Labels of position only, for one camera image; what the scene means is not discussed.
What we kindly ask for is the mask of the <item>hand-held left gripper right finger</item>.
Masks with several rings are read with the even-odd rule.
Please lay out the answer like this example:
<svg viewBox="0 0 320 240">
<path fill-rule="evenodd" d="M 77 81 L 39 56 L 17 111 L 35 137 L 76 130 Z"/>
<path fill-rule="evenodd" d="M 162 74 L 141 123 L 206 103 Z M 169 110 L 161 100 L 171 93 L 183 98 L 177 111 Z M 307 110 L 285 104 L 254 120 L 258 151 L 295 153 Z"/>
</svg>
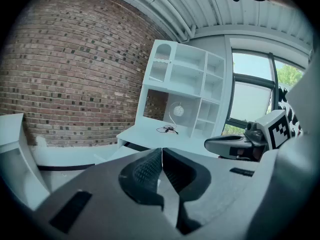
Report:
<svg viewBox="0 0 320 240">
<path fill-rule="evenodd" d="M 257 162 L 163 148 L 163 170 L 179 196 L 176 228 L 187 235 L 217 218 L 245 190 Z"/>
</svg>

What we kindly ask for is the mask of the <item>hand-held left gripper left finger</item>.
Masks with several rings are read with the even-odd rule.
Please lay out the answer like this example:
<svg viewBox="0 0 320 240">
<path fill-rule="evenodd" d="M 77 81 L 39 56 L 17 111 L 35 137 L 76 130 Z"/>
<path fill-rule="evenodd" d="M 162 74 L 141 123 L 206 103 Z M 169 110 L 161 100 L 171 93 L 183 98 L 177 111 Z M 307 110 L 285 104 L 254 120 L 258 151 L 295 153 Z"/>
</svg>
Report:
<svg viewBox="0 0 320 240">
<path fill-rule="evenodd" d="M 33 219 L 53 240 L 174 240 L 157 193 L 160 148 L 86 169 L 53 192 Z"/>
</svg>

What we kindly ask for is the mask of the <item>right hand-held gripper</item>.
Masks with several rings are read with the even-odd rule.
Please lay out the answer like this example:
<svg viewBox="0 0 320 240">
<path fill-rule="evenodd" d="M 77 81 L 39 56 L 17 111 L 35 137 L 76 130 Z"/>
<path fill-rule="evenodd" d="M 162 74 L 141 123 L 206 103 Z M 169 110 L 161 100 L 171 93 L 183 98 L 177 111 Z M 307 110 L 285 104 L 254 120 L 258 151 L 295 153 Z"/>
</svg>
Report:
<svg viewBox="0 0 320 240">
<path fill-rule="evenodd" d="M 273 110 L 247 123 L 244 134 L 215 136 L 205 140 L 207 151 L 226 159 L 242 156 L 259 162 L 264 153 L 276 150 L 292 137 L 285 110 Z"/>
</svg>

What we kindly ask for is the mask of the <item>gold lamp with white globe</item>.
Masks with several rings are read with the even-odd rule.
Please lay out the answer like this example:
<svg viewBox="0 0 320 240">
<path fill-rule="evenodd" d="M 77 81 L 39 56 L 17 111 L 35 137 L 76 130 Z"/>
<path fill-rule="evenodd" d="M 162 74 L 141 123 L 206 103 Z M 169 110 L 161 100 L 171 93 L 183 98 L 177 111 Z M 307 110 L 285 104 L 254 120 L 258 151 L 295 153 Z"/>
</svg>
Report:
<svg viewBox="0 0 320 240">
<path fill-rule="evenodd" d="M 176 101 L 176 102 L 173 102 L 170 106 L 169 106 L 169 112 L 168 112 L 168 116 L 171 120 L 171 122 L 174 124 L 174 126 L 172 127 L 173 130 L 176 129 L 177 127 L 177 124 L 176 122 L 174 121 L 171 113 L 173 113 L 173 115 L 175 117 L 182 117 L 184 115 L 184 108 L 182 106 L 182 103 L 180 101 Z"/>
</svg>

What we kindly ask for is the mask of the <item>white desk with shelf hutch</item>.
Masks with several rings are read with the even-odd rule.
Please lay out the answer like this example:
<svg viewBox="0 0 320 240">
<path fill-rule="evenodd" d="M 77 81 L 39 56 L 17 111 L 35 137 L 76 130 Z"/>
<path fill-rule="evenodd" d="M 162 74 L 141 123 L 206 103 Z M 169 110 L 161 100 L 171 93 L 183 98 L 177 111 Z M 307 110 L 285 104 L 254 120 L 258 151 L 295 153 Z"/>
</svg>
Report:
<svg viewBox="0 0 320 240">
<path fill-rule="evenodd" d="M 130 142 L 149 149 L 175 148 L 209 156 L 205 140 L 218 135 L 225 93 L 225 60 L 203 49 L 155 40 L 146 66 L 133 126 L 117 135 L 119 147 Z M 181 102 L 184 114 L 169 118 Z"/>
</svg>

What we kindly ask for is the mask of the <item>white open cabinet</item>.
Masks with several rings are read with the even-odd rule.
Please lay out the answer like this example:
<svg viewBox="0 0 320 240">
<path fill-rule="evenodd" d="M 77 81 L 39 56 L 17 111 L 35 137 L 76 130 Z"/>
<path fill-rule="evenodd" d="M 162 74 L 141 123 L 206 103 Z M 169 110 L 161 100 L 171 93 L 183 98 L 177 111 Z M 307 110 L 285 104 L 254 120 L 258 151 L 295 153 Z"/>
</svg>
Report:
<svg viewBox="0 0 320 240">
<path fill-rule="evenodd" d="M 22 113 L 0 116 L 0 177 L 13 195 L 35 211 L 50 195 L 28 146 Z"/>
</svg>

